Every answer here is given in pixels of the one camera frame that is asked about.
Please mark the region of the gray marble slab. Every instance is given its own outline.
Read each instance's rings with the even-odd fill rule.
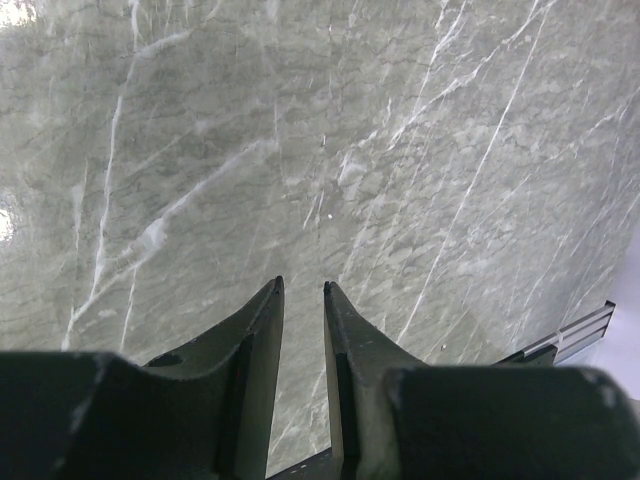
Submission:
[[[269,469],[328,444],[322,284],[432,363],[602,305],[634,0],[0,0],[0,348],[189,340],[275,275]]]

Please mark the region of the black plastic part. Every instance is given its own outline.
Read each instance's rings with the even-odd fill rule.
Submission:
[[[425,365],[362,318],[338,284],[325,284],[324,305],[336,478],[395,478],[397,444],[381,382],[389,368]]]
[[[284,285],[145,368],[0,354],[0,478],[264,479]]]
[[[529,355],[525,355],[525,352],[520,350],[513,355],[509,355],[507,358],[503,358],[497,362],[496,365],[515,363],[531,367],[553,367],[556,355],[558,355],[558,347],[555,345],[547,345],[535,350]]]
[[[640,437],[624,394],[589,369],[396,370],[402,478],[634,479]]]
[[[612,302],[611,300],[607,300],[607,301],[604,302],[604,306],[605,307],[611,307],[615,311],[617,305],[614,302]],[[609,315],[609,321],[607,322],[607,325],[604,327],[604,331],[602,332],[602,336],[603,337],[607,334],[607,330],[609,329],[609,325],[611,325],[611,319],[612,318],[613,318],[613,312],[611,312],[611,314]]]

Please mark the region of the marble surface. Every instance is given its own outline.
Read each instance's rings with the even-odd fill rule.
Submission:
[[[322,284],[432,363],[602,305],[634,0],[0,0],[0,347],[144,362],[277,274],[270,471],[328,444]]]

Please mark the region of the marble wall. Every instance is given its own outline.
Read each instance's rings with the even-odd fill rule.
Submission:
[[[433,363],[602,305],[634,0],[0,0],[0,348],[143,362],[285,277],[270,471],[328,444],[322,284]]]

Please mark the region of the dark foreground object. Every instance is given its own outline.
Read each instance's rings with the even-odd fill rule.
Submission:
[[[633,479],[624,394],[548,345],[494,367],[427,367],[325,285],[332,448],[274,479]],[[264,479],[284,287],[134,366],[0,354],[1,479]]]

